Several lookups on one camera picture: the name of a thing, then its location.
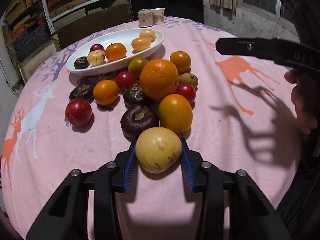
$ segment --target orange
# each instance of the orange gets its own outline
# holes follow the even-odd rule
[[[191,58],[184,51],[176,51],[170,55],[170,61],[176,65],[179,73],[185,73],[191,66]]]
[[[160,102],[159,117],[166,128],[182,133],[191,126],[192,108],[183,96],[171,94]]]
[[[111,43],[106,48],[105,55],[109,61],[115,61],[124,58],[127,55],[127,49],[122,43]]]
[[[119,95],[119,88],[112,80],[100,81],[93,89],[93,97],[102,106],[111,105]]]
[[[179,85],[177,68],[169,60],[151,60],[141,71],[140,85],[147,97],[160,100],[177,91]]]

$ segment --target finger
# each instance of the finger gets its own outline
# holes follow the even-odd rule
[[[313,115],[303,111],[302,109],[298,109],[297,107],[296,112],[298,127],[300,131],[305,134],[309,134],[311,132],[311,129],[315,129],[318,127],[318,122]]]
[[[297,83],[297,76],[294,70],[290,70],[284,74],[285,80],[291,84]]]
[[[303,100],[303,96],[300,93],[300,88],[298,85],[296,85],[292,89],[291,101],[298,109],[300,109],[300,110],[303,109],[304,100]]]

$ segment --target black chair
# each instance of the black chair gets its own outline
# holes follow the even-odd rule
[[[131,0],[133,19],[138,19],[141,9],[165,8],[165,16],[174,16],[204,23],[202,0]]]

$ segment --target white oval plate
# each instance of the white oval plate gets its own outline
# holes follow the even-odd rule
[[[143,29],[141,28],[122,30],[114,33],[108,33],[101,37],[95,38],[92,41],[89,41],[71,55],[71,57],[67,61],[67,70],[80,76],[93,76],[122,69],[128,66],[130,61],[136,56],[145,58],[149,57],[150,55],[155,53],[161,46],[162,42],[164,41],[164,34],[161,31],[154,30],[154,32],[156,33],[156,40],[151,43],[150,48],[134,54],[133,48],[131,47],[131,42],[133,39],[139,37],[141,31],[143,31]],[[107,62],[106,64],[102,64],[96,67],[90,65],[89,67],[84,69],[75,69],[74,62],[76,61],[76,59],[80,57],[87,57],[87,55],[89,54],[89,50],[93,44],[101,44],[106,49],[111,43],[117,42],[122,43],[125,46],[125,48],[127,49],[127,57],[109,63]]]

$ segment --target can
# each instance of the can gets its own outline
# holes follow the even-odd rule
[[[151,27],[153,26],[153,16],[151,9],[141,9],[138,12],[139,26]]]

